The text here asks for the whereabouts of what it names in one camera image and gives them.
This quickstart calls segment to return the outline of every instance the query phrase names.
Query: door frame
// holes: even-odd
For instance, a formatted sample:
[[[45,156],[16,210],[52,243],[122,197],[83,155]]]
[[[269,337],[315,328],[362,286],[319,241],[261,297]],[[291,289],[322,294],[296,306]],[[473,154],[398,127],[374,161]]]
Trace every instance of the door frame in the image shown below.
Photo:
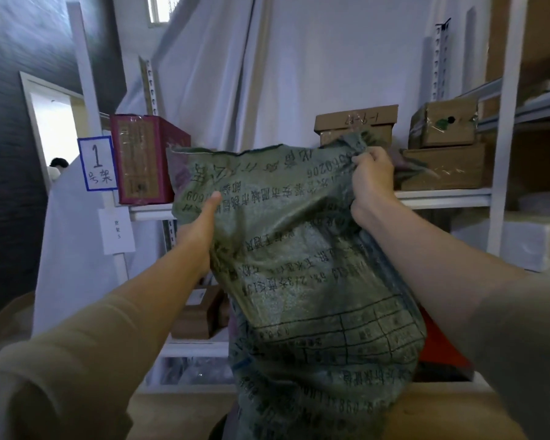
[[[32,84],[37,84],[40,86],[43,86],[45,88],[52,89],[54,91],[58,91],[61,94],[69,95],[70,97],[75,97],[78,99],[81,99],[83,101],[84,96],[75,93],[73,91],[70,91],[66,88],[63,88],[59,85],[55,85],[55,83],[48,82],[46,80],[40,79],[38,77],[35,77],[33,75],[30,75],[28,73],[20,71],[20,80],[22,81],[22,88],[24,91],[24,100],[26,101],[26,108],[29,113],[30,118],[30,124],[33,127],[33,136],[35,137],[35,146],[37,149],[38,154],[38,160],[41,163],[41,172],[43,173],[43,181],[45,184],[45,188],[47,189],[47,193],[49,193],[49,190],[51,189],[51,180],[49,178],[49,171],[47,170],[47,161],[45,160],[45,155],[43,153],[43,144],[41,142],[41,135],[39,132],[39,124],[37,122],[37,117],[35,115],[35,108],[33,107],[33,100],[31,97],[32,90]],[[108,114],[100,113],[100,117],[104,121],[110,121],[110,116]]]

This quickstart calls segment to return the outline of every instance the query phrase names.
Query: person's left hand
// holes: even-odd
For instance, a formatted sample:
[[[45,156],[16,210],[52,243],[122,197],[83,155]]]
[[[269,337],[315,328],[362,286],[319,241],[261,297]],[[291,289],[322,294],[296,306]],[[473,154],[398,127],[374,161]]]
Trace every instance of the person's left hand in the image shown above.
[[[187,245],[192,250],[192,256],[200,254],[200,277],[205,276],[210,271],[210,247],[214,237],[214,214],[218,205],[222,201],[222,195],[214,191],[212,196],[204,203],[202,213],[198,219],[190,224],[182,225],[178,228],[176,246]]]

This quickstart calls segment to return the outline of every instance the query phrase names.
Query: white paper label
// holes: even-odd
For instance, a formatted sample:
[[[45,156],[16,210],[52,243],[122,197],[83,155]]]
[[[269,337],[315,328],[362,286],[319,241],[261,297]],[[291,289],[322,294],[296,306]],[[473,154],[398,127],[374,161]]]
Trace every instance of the white paper label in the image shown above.
[[[192,291],[192,294],[189,296],[188,300],[185,302],[186,306],[199,306],[204,299],[206,294],[205,288],[196,288]]]
[[[81,168],[88,191],[116,190],[116,170],[110,136],[77,140],[80,146]]]
[[[136,250],[128,207],[102,208],[98,217],[105,255]]]

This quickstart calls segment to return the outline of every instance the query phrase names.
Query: maroon box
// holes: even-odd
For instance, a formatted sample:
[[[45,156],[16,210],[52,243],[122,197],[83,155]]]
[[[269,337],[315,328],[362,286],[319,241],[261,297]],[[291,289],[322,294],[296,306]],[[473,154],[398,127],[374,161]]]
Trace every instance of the maroon box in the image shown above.
[[[167,147],[190,147],[191,137],[153,115],[113,115],[119,202],[127,205],[173,202],[167,169]]]

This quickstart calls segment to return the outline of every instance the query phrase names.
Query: dark wall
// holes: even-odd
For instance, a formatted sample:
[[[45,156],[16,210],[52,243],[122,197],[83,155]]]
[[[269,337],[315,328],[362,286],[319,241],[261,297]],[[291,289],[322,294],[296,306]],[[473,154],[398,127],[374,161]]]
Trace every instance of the dark wall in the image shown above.
[[[100,110],[111,113],[126,91],[112,0],[79,1]],[[19,72],[81,93],[65,3],[0,0],[0,309],[35,289],[47,206]]]

